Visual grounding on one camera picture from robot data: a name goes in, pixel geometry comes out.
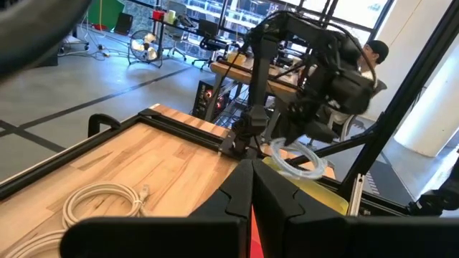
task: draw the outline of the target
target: window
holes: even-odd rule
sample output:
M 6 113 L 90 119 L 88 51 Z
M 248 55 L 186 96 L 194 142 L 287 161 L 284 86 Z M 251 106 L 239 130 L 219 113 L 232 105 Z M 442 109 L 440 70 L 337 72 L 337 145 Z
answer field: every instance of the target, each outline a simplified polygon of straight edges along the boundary
M 274 4 L 266 0 L 239 0 L 239 2 L 232 0 L 227 7 L 224 27 L 245 34 L 268 14 L 285 8 L 286 5 Z
M 308 17 L 308 18 L 311 18 L 311 19 L 315 19 L 315 20 L 319 20 L 319 17 L 314 15 L 314 14 L 308 14 L 308 13 L 304 13 L 303 14 L 304 17 Z M 301 53 L 305 53 L 306 52 L 306 47 L 303 47 L 299 44 L 295 44 L 295 43 L 290 43 L 287 48 L 289 49 L 293 49 L 295 51 L 298 51 L 298 52 L 301 52 Z
M 387 0 L 339 0 L 333 17 L 372 28 L 386 2 Z M 325 3 L 326 0 L 305 0 L 303 7 L 322 12 Z
M 312 11 L 322 12 L 327 0 L 305 0 L 303 7 Z
M 221 0 L 221 2 L 210 0 L 185 0 L 184 4 L 186 4 L 186 13 L 190 17 L 206 19 L 216 23 L 220 20 L 223 0 Z
M 292 4 L 294 6 L 299 6 L 301 0 L 281 0 L 282 2 Z
M 349 26 L 346 26 L 346 25 L 343 25 L 343 24 L 340 24 L 340 23 L 334 22 L 334 21 L 331 21 L 331 23 L 332 24 L 336 24 L 336 25 L 338 25 L 340 27 L 343 27 L 343 29 L 345 29 L 348 32 L 350 32 L 352 34 L 352 36 L 356 37 L 359 40 L 361 46 L 364 46 L 365 43 L 368 41 L 368 38 L 370 37 L 370 32 L 365 32 L 365 31 L 363 31 L 361 29 L 356 29 L 356 28 L 353 28 L 353 27 L 349 27 Z M 340 29 L 335 28 L 333 26 L 328 26 L 327 29 L 341 32 Z

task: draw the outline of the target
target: white pillar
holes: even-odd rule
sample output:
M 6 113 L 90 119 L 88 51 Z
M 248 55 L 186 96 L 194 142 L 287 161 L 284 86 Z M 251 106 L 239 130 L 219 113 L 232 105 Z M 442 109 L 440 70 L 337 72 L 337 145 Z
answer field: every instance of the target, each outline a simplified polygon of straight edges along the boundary
M 454 50 L 394 137 L 429 157 L 435 157 L 459 128 L 459 44 L 451 47 Z

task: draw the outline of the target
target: white wall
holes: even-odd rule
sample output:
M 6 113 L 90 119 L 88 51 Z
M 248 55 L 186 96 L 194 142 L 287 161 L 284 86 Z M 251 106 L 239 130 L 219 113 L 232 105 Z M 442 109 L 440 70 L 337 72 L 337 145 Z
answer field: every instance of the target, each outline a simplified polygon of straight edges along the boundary
M 362 116 L 376 120 L 417 59 L 451 0 L 396 0 L 377 39 L 389 46 L 389 56 L 376 68 L 387 90 L 372 100 Z
M 404 147 L 427 157 L 436 157 L 459 128 L 459 116 L 450 114 L 459 106 L 459 45 L 452 48 L 453 52 L 394 136 Z

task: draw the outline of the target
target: desk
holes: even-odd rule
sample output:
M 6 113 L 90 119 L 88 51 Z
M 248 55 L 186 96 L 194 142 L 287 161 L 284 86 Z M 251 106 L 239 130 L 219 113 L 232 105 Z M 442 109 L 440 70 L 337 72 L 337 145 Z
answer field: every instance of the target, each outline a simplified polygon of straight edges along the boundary
M 164 105 L 151 109 L 214 135 L 225 137 L 228 133 L 225 128 Z M 286 158 L 294 156 L 282 154 Z M 62 229 L 65 199 L 89 183 L 112 181 L 132 186 L 136 191 L 148 184 L 151 194 L 145 208 L 151 216 L 188 216 L 213 194 L 237 164 L 236 160 L 184 139 L 135 124 L 0 202 L 0 232 L 4 236 L 0 257 L 38 234 Z M 335 177 L 331 168 L 326 175 Z M 84 200 L 75 214 L 80 218 L 114 216 L 130 209 L 131 205 L 122 197 L 101 195 Z
M 154 19 L 154 18 L 149 18 L 149 19 L 152 20 L 155 23 L 158 22 L 159 24 L 161 24 L 160 29 L 159 29 L 158 58 L 162 58 L 162 55 L 163 55 L 163 36 L 164 36 L 164 27 L 165 26 L 173 27 L 175 29 L 180 29 L 180 30 L 182 30 L 184 32 L 188 32 L 188 33 L 195 34 L 195 35 L 198 35 L 198 36 L 201 36 L 201 37 L 205 37 L 205 35 L 202 34 L 198 29 L 180 27 L 180 26 L 177 26 L 177 25 L 174 25 L 174 24 L 170 24 L 170 23 L 168 23 L 168 22 L 166 22 L 164 20 L 160 20 L 160 19 Z M 226 40 L 219 39 L 219 38 L 213 38 L 212 40 L 214 40 L 216 42 L 219 42 L 219 43 L 222 43 L 222 44 L 231 43 L 230 40 L 226 41 Z
M 253 67 L 253 59 L 248 59 L 246 62 L 244 62 L 244 64 L 242 64 L 242 66 L 244 68 L 251 70 Z M 221 62 L 213 62 L 210 64 L 210 70 L 213 71 L 213 73 L 215 73 L 215 77 L 216 77 L 215 85 L 214 85 L 214 95 L 219 94 L 218 86 L 223 78 L 223 75 L 227 72 L 228 67 L 229 66 L 227 64 L 223 64 Z M 274 67 L 274 68 L 271 67 L 269 73 L 270 75 L 276 76 L 279 74 L 279 70 L 277 67 Z M 250 84 L 250 80 L 252 79 L 252 74 L 249 72 L 237 69 L 236 67 L 232 67 L 227 74 L 227 78 L 230 78 L 237 82 L 241 82 L 241 83 L 248 85 Z M 282 76 L 281 78 L 279 78 L 279 80 L 282 80 L 292 85 L 296 85 L 298 76 L 296 75 Z M 285 86 L 278 82 L 268 81 L 268 84 L 266 85 L 266 92 L 273 94 L 273 95 L 277 95 L 282 92 L 294 93 L 296 92 L 296 89 Z M 211 114 L 214 113 L 214 109 L 215 109 L 215 101 L 210 102 L 209 104 L 209 108 L 207 109 L 207 115 L 205 119 L 206 121 L 210 121 L 212 119 Z

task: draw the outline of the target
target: table leg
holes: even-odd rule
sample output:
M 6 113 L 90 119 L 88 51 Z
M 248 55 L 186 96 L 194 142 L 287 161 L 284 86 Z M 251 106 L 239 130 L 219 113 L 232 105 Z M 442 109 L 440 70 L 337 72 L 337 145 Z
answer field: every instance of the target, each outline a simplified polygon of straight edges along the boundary
M 218 94 L 220 93 L 222 81 L 223 81 L 222 75 L 215 75 L 215 83 L 214 83 L 214 89 L 212 93 L 212 99 L 210 100 L 207 106 L 207 112 L 206 112 L 206 117 L 205 117 L 205 120 L 207 122 L 212 121 L 212 116 L 215 111 L 215 105 L 217 104 Z
M 161 22 L 159 29 L 159 43 L 158 43 L 158 57 L 163 58 L 163 33 L 164 32 L 164 23 Z
M 239 97 L 239 95 L 241 94 L 241 90 L 242 90 L 242 82 L 238 82 L 237 83 L 236 94 L 235 94 L 235 99 L 236 99 L 236 97 Z
M 268 143 L 271 141 L 271 135 L 273 134 L 273 130 L 275 124 L 277 123 L 280 116 L 280 111 L 278 108 L 274 109 L 273 115 L 271 116 L 270 121 L 268 122 L 268 126 L 266 127 L 265 131 L 261 134 L 263 137 L 263 142 Z

